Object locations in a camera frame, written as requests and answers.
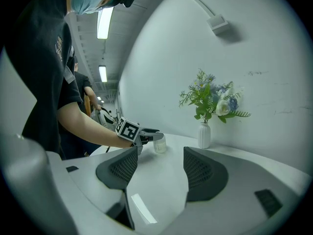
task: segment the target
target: qr code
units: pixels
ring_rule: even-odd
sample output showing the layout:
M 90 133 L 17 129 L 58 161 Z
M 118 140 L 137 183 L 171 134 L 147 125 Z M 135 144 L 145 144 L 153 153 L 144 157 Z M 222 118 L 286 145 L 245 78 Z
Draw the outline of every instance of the qr code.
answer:
M 133 140 L 138 132 L 139 128 L 131 123 L 125 123 L 125 126 L 121 132 L 121 136 Z
M 121 129 L 122 125 L 124 123 L 124 120 L 121 118 L 121 120 L 118 122 L 118 125 L 116 127 L 116 131 L 119 132 L 119 130 Z

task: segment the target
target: black shirt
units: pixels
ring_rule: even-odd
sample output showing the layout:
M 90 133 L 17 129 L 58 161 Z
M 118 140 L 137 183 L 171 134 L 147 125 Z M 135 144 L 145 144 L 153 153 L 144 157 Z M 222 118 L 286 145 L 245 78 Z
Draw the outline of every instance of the black shirt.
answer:
M 80 94 L 80 97 L 83 101 L 82 104 L 79 105 L 80 110 L 86 114 L 86 108 L 85 108 L 85 87 L 91 87 L 91 84 L 89 82 L 89 78 L 85 75 L 82 75 L 79 72 L 75 72 L 75 78 L 76 78 L 76 83 L 78 87 L 78 91 Z
M 54 152 L 59 152 L 57 110 L 81 102 L 76 83 L 64 79 L 71 47 L 66 13 L 66 0 L 33 0 L 5 43 L 14 68 L 37 99 L 22 135 Z

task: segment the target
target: white table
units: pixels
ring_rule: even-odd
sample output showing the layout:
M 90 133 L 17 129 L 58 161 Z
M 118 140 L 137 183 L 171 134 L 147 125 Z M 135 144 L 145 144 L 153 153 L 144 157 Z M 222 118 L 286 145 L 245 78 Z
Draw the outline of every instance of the white table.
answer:
M 154 152 L 152 143 L 143 146 L 138 157 L 137 170 L 127 187 L 132 218 L 136 231 L 141 234 L 159 234 L 184 210 L 188 181 L 183 170 L 183 148 L 198 147 L 198 141 L 170 134 L 165 134 L 165 137 L 165 153 Z M 111 147 L 109 152 L 117 149 Z M 106 150 L 107 147 L 102 146 L 92 156 L 105 153 Z M 299 196 L 305 193 L 312 180 L 298 169 L 250 152 L 217 144 L 212 145 L 209 150 L 259 164 Z M 138 198 L 138 195 L 144 203 L 142 205 L 137 202 L 141 210 L 132 200 L 132 196 Z

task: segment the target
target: background person's arm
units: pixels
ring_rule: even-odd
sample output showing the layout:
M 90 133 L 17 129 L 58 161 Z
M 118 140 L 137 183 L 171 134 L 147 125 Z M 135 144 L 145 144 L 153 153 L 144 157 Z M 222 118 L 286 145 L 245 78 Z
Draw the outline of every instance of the background person's arm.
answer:
M 80 111 L 77 102 L 58 110 L 58 121 L 72 134 L 91 143 L 119 148 L 131 147 L 132 142 L 120 138 L 115 132 L 103 127 Z
M 101 106 L 98 105 L 98 99 L 96 94 L 94 93 L 93 89 L 89 86 L 84 87 L 85 93 L 86 95 L 89 97 L 90 102 L 92 103 L 92 105 L 97 109 L 97 110 L 101 110 Z

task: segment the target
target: black fisheye border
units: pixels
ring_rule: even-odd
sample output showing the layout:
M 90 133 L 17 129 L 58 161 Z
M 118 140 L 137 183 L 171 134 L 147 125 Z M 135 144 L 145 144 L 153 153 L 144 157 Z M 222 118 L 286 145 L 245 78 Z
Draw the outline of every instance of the black fisheye border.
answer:
M 21 14 L 23 9 L 31 0 L 0 0 L 1 3 L 1 40 L 0 47 L 2 50 L 3 43 L 10 41 L 12 32 L 12 25 Z M 311 39 L 312 36 L 312 11 L 309 11 L 312 0 L 286 0 L 294 11 L 298 14 L 303 25 L 306 27 Z M 1 196 L 2 201 L 5 203 L 2 206 L 2 229 L 6 226 L 11 233 L 17 233 L 20 230 L 32 234 L 42 234 L 42 232 L 29 220 L 27 215 L 22 211 L 14 197 L 11 195 L 7 185 L 1 176 Z M 313 184 L 310 184 L 306 195 L 298 205 L 297 209 L 293 212 L 287 222 L 275 233 L 285 235 L 290 231 L 298 230 L 309 231 L 311 228 L 311 220 L 309 220 L 310 210 L 312 207 L 312 191 Z

